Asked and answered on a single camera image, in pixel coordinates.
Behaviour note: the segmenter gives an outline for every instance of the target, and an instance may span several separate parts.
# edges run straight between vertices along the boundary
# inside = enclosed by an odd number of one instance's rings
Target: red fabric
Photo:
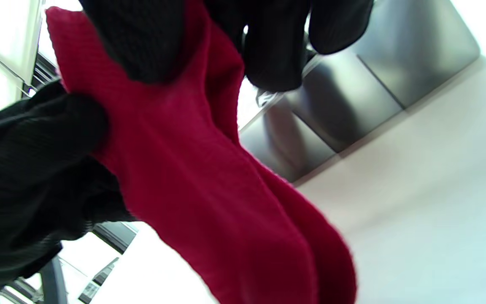
[[[129,210],[220,303],[355,302],[353,264],[339,234],[241,148],[243,63],[201,2],[187,3],[186,64],[168,85],[128,80],[82,12],[46,15],[65,87],[108,113],[110,136],[96,157],[118,177]]]

